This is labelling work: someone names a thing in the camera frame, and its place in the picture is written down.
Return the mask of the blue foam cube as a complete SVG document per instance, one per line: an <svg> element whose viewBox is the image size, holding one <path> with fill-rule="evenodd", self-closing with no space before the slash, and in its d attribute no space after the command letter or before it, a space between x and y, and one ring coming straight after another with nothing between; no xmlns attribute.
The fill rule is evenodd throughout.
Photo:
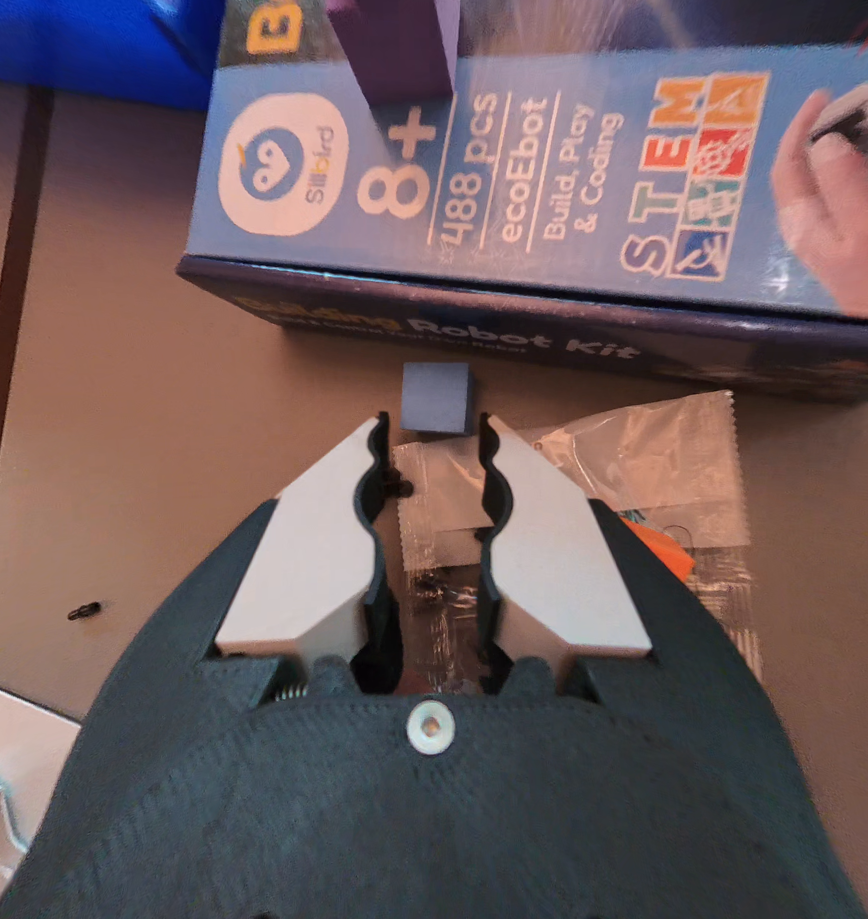
<svg viewBox="0 0 868 919"><path fill-rule="evenodd" d="M400 426L432 435L473 433L474 376L465 362L406 362Z"/></svg>

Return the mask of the blue plastic bin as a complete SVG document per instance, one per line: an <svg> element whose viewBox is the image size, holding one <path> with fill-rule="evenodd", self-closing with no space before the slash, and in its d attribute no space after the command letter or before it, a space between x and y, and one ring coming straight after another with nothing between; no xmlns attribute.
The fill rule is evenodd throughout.
<svg viewBox="0 0 868 919"><path fill-rule="evenodd" d="M0 1L0 81L204 111L224 1Z"/></svg>

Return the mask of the white book stand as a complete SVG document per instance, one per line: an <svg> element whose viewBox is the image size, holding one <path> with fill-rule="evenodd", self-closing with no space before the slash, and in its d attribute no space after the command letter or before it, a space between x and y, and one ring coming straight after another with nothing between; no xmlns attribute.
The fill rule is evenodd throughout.
<svg viewBox="0 0 868 919"><path fill-rule="evenodd" d="M80 725L0 689L0 881L31 844Z"/></svg>

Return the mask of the grey desk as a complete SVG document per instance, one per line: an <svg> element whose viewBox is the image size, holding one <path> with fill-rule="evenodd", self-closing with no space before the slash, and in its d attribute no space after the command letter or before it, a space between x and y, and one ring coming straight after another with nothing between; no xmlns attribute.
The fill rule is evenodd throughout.
<svg viewBox="0 0 868 919"><path fill-rule="evenodd" d="M244 516L398 416L406 361L451 358L178 278L202 131L0 83L0 686L72 718ZM868 404L738 392L735 418L765 683L868 909Z"/></svg>

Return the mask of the purple foam cube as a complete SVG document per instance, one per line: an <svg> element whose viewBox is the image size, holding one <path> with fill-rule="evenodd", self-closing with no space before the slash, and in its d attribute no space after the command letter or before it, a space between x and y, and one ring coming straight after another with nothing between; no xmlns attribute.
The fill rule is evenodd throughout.
<svg viewBox="0 0 868 919"><path fill-rule="evenodd" d="M326 16L371 107L451 98L460 1L328 1Z"/></svg>

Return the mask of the silver plastic parts bag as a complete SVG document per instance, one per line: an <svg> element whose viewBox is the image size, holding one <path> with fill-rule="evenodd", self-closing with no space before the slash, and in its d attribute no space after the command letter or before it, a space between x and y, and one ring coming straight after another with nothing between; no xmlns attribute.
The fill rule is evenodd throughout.
<svg viewBox="0 0 868 919"><path fill-rule="evenodd" d="M732 393L635 405L520 435L588 497L643 518L690 553L688 587L762 680ZM398 502L405 678L422 690L480 692L475 604L489 520L478 441L410 442L393 449L393 461L415 486Z"/></svg>

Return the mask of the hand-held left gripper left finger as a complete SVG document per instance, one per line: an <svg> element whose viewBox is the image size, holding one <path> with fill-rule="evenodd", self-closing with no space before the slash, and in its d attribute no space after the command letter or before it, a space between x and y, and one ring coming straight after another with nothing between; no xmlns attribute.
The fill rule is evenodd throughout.
<svg viewBox="0 0 868 919"><path fill-rule="evenodd" d="M360 425L282 488L216 632L225 655L345 660L358 684L398 684L402 634L374 528L402 484L389 415Z"/></svg>

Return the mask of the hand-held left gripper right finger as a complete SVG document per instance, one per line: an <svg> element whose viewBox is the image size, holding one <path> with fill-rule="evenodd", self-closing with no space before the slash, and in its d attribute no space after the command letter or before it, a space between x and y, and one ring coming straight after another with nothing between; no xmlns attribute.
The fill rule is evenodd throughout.
<svg viewBox="0 0 868 919"><path fill-rule="evenodd" d="M587 495L497 415L482 415L476 622L489 679L535 658L564 679L578 658L644 659L653 646Z"/></svg>

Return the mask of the blue robot kit box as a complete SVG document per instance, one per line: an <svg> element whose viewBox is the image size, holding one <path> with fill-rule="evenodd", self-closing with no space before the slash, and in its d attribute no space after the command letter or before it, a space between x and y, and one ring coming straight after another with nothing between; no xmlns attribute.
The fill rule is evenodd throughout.
<svg viewBox="0 0 868 919"><path fill-rule="evenodd" d="M225 2L177 274L277 325L868 402L868 2L461 2L371 107Z"/></svg>

